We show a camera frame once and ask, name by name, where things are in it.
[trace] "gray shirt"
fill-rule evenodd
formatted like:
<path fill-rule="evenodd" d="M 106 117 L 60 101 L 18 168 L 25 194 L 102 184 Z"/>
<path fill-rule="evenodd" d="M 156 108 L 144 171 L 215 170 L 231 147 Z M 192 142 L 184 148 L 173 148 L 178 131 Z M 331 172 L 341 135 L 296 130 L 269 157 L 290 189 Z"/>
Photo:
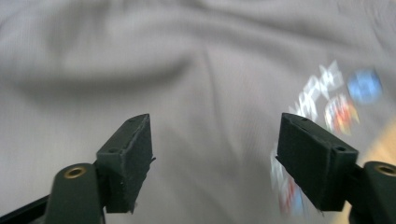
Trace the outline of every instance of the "gray shirt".
<path fill-rule="evenodd" d="M 396 112 L 395 31 L 387 0 L 3 1 L 0 215 L 150 113 L 157 160 L 134 214 L 108 223 L 327 223 L 279 209 L 280 115 L 327 127 L 345 96 L 359 118 L 334 134 L 364 152 Z M 360 105 L 347 83 L 366 68 L 383 93 Z"/>

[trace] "screw hole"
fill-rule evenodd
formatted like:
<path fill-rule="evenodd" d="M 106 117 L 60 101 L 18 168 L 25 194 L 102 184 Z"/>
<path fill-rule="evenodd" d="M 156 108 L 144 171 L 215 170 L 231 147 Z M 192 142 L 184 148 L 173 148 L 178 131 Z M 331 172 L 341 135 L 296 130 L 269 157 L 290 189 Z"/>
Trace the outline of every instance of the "screw hole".
<path fill-rule="evenodd" d="M 64 178 L 66 179 L 73 179 L 77 178 L 79 176 L 84 175 L 87 172 L 87 170 L 83 166 L 77 166 L 70 168 L 66 173 L 64 173 Z"/>
<path fill-rule="evenodd" d="M 336 147 L 335 150 L 337 150 L 337 151 L 347 151 L 347 149 L 344 148 L 344 147 Z"/>
<path fill-rule="evenodd" d="M 376 170 L 383 175 L 396 176 L 396 170 L 387 165 L 377 165 Z"/>
<path fill-rule="evenodd" d="M 116 148 L 111 148 L 111 149 L 108 150 L 109 153 L 116 153 L 116 152 L 118 152 L 118 151 L 119 151 L 119 150 L 116 149 Z"/>

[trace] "colorful printed logo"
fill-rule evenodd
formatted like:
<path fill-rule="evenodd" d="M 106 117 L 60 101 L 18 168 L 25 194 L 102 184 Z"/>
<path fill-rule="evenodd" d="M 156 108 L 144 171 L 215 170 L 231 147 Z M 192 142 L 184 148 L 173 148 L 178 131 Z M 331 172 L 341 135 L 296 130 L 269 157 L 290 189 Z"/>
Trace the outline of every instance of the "colorful printed logo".
<path fill-rule="evenodd" d="M 355 106 L 348 101 L 345 95 L 340 94 L 332 98 L 325 108 L 326 126 L 332 132 L 341 132 L 350 135 L 352 120 L 359 121 Z"/>
<path fill-rule="evenodd" d="M 350 97 L 361 105 L 374 102 L 382 94 L 379 77 L 374 70 L 360 70 L 352 76 L 348 83 Z"/>

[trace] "printed graphic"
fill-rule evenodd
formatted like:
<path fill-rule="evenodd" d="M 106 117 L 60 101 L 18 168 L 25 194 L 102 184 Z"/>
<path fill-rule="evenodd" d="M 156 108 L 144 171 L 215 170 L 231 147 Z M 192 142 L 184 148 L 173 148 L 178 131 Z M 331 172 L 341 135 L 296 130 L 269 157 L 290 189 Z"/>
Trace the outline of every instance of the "printed graphic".
<path fill-rule="evenodd" d="M 332 62 L 329 68 L 319 67 L 321 77 L 311 76 L 299 94 L 298 103 L 294 103 L 294 108 L 289 107 L 291 114 L 299 115 L 314 122 L 318 118 L 316 101 L 323 95 L 326 100 L 330 99 L 329 91 L 335 91 L 344 85 L 343 75 L 338 69 L 336 61 Z"/>
<path fill-rule="evenodd" d="M 347 88 L 352 100 L 361 105 L 374 102 L 382 94 L 381 82 L 374 70 L 356 72 L 349 79 Z"/>
<path fill-rule="evenodd" d="M 350 124 L 352 120 L 359 123 L 358 112 L 355 106 L 343 94 L 332 98 L 326 105 L 325 119 L 326 126 L 330 131 L 348 135 L 350 135 Z"/>

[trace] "black plastic part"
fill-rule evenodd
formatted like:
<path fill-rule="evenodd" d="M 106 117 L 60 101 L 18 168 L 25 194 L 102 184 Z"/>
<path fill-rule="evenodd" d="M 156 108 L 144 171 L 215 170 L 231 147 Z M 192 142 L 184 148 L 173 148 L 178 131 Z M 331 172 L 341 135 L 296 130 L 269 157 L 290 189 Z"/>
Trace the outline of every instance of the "black plastic part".
<path fill-rule="evenodd" d="M 384 162 L 369 161 L 362 175 L 365 192 L 361 195 L 370 206 L 375 223 L 396 223 L 396 167 Z"/>
<path fill-rule="evenodd" d="M 11 213 L 0 217 L 0 224 L 29 223 L 44 216 L 49 196 L 45 196 L 32 203 L 26 204 Z"/>
<path fill-rule="evenodd" d="M 95 167 L 88 163 L 68 166 L 52 185 L 46 224 L 105 223 Z"/>
<path fill-rule="evenodd" d="M 108 213 L 134 211 L 139 190 L 146 179 L 152 159 L 149 115 L 125 121 L 96 154 L 100 182 L 108 197 Z"/>
<path fill-rule="evenodd" d="M 358 151 L 313 121 L 282 114 L 277 157 L 312 204 L 321 211 L 341 211 L 347 175 Z"/>

